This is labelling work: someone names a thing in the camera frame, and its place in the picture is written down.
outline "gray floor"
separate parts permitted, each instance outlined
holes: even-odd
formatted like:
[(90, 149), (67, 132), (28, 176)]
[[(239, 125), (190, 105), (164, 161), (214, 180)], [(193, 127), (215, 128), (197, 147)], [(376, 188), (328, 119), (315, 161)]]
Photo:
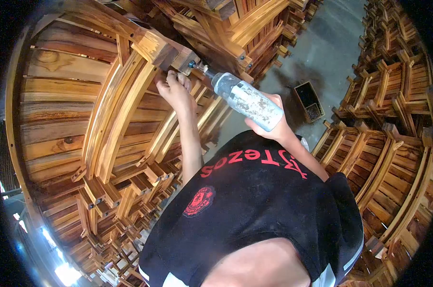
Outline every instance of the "gray floor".
[[(307, 30), (298, 35), (295, 47), (288, 47), (291, 56), (279, 57), (282, 66), (273, 66), (260, 82), (260, 90), (282, 97), (285, 115), (291, 129), (305, 137), (310, 150), (316, 146), (325, 131), (323, 120), (332, 122), (331, 108), (338, 107), (353, 77), (352, 64), (360, 54), (358, 37), (363, 34), (362, 18), (365, 0), (325, 0), (319, 7)], [(325, 116), (306, 123), (299, 100), (291, 96), (291, 89), (310, 81), (314, 87)], [(207, 162), (215, 152), (235, 135), (248, 130), (244, 116), (232, 112), (223, 125), (218, 145), (204, 156)]]

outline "right hand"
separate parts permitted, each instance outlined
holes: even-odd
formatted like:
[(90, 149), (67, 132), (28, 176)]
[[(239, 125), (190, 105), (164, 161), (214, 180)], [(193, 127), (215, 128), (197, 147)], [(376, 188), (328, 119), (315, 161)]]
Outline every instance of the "right hand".
[(189, 94), (191, 81), (184, 74), (169, 70), (166, 81), (155, 77), (159, 94), (172, 106), (178, 116), (196, 112), (196, 100)]
[[(283, 110), (282, 100), (279, 95), (269, 95), (263, 92), (262, 94), (265, 95), (269, 100), (272, 100), (274, 104), (276, 104)], [(287, 120), (285, 118), (285, 113), (283, 113), (280, 122), (278, 122), (278, 124), (270, 132), (267, 132), (264, 129), (262, 129), (250, 118), (245, 118), (245, 123), (248, 125), (249, 128), (253, 129), (253, 131), (257, 135), (260, 135), (266, 139), (275, 140), (282, 146), (285, 143), (285, 141), (289, 141), (292, 138), (296, 140), (298, 139), (296, 136), (294, 136), (293, 131), (288, 126)]]

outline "wooden box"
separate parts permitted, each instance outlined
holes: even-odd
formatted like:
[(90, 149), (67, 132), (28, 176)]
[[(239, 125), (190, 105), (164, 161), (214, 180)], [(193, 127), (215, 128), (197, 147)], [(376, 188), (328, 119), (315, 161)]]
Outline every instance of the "wooden box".
[(312, 123), (325, 115), (322, 105), (310, 81), (293, 88), (304, 109), (306, 121)]

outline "drill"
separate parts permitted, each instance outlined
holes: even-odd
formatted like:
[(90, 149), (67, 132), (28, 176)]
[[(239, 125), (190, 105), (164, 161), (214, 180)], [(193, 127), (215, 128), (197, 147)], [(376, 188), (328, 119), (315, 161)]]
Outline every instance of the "drill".
[(195, 61), (191, 61), (188, 66), (201, 71), (211, 80), (217, 95), (265, 131), (271, 131), (280, 122), (283, 110), (247, 82), (228, 72), (215, 73), (207, 65), (197, 65)]

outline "metal fitting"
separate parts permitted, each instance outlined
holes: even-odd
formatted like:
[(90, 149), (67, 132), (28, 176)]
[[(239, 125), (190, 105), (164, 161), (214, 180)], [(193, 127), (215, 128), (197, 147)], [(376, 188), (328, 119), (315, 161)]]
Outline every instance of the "metal fitting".
[(194, 68), (194, 66), (196, 66), (196, 62), (194, 60), (191, 60), (191, 62), (189, 62), (188, 64), (188, 67)]

